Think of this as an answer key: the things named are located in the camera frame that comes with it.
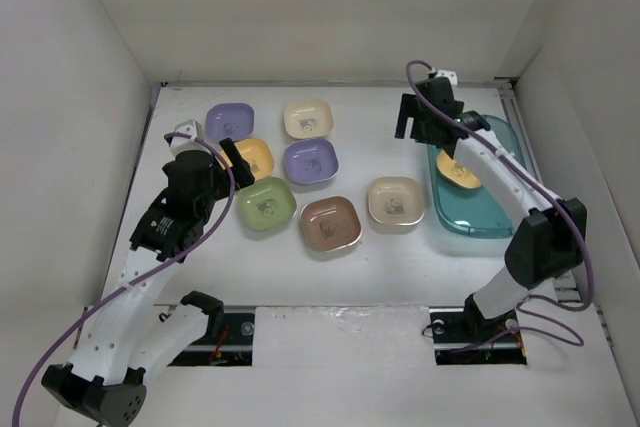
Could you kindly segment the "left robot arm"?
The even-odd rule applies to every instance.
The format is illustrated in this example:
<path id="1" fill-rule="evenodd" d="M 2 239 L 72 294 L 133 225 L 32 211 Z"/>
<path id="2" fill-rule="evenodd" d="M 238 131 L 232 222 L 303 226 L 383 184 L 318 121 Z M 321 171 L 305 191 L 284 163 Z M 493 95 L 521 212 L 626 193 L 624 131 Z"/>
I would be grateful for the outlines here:
<path id="1" fill-rule="evenodd" d="M 42 386 L 58 402 L 100 426 L 128 426 L 140 414 L 151 381 L 185 347 L 222 334 L 224 304 L 198 291 L 153 326 L 155 303 L 187 255 L 221 225 L 211 217 L 219 201 L 254 184 L 249 164 L 225 138 L 216 151 L 195 135 L 171 133 L 186 148 L 163 167 L 166 187 L 130 237 L 116 289 L 81 318 L 85 340 L 64 364 L 47 367 Z"/>

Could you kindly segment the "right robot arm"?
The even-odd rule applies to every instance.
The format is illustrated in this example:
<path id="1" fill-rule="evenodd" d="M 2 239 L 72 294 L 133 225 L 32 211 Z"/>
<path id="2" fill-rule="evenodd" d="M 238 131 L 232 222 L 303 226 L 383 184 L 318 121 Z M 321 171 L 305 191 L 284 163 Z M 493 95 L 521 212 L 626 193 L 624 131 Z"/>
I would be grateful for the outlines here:
<path id="1" fill-rule="evenodd" d="M 500 330 L 508 315 L 538 299 L 544 282 L 584 266 L 587 295 L 579 311 L 593 301 L 593 263 L 586 245 L 587 209 L 577 198 L 565 200 L 544 187 L 499 142 L 486 119 L 467 111 L 454 97 L 450 80 L 431 75 L 409 83 L 395 136 L 434 145 L 469 169 L 509 216 L 515 232 L 504 265 L 465 300 L 460 326 L 479 349 L 515 329 Z"/>

